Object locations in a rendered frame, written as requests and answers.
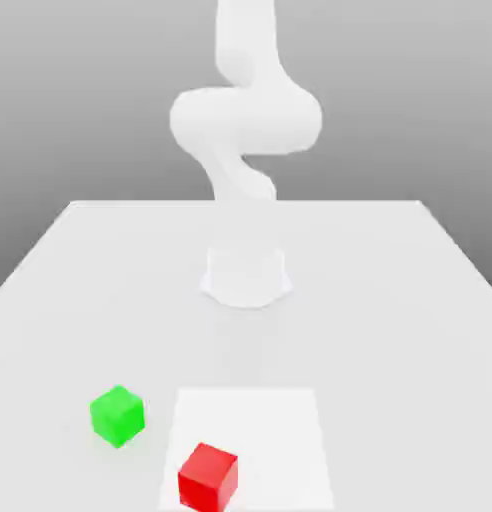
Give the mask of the small green cube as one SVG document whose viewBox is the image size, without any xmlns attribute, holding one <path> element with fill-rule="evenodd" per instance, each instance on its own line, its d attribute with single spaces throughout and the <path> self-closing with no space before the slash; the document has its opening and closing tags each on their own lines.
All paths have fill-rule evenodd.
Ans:
<svg viewBox="0 0 492 512">
<path fill-rule="evenodd" d="M 89 405 L 94 432 L 114 448 L 120 448 L 145 428 L 142 399 L 116 385 Z"/>
</svg>

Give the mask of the small red cube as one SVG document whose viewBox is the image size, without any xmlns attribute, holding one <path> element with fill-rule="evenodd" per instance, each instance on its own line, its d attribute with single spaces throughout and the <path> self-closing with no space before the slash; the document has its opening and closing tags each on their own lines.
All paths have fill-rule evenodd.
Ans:
<svg viewBox="0 0 492 512">
<path fill-rule="evenodd" d="M 197 512 L 225 512 L 238 488 L 238 456 L 199 443 L 177 475 L 179 499 Z"/>
</svg>

